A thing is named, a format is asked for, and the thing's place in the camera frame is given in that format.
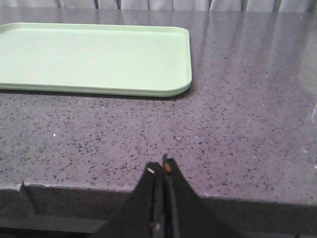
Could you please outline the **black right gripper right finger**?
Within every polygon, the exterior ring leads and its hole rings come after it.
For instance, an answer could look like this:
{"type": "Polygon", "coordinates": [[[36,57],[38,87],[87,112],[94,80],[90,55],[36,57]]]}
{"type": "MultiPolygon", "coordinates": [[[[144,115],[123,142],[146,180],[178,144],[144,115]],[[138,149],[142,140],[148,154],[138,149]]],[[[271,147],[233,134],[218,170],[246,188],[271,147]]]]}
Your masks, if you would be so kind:
{"type": "Polygon", "coordinates": [[[162,159],[165,234],[169,238],[243,238],[195,193],[173,158],[162,159]]]}

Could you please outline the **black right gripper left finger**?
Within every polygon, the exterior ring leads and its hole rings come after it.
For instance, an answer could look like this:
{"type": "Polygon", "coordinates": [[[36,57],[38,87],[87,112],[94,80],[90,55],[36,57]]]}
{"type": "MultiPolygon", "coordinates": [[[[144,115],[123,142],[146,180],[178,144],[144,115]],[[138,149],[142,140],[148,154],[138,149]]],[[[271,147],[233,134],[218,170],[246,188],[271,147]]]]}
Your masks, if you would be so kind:
{"type": "Polygon", "coordinates": [[[100,229],[93,238],[150,238],[153,212],[153,190],[159,163],[149,162],[144,172],[119,211],[100,229]]]}

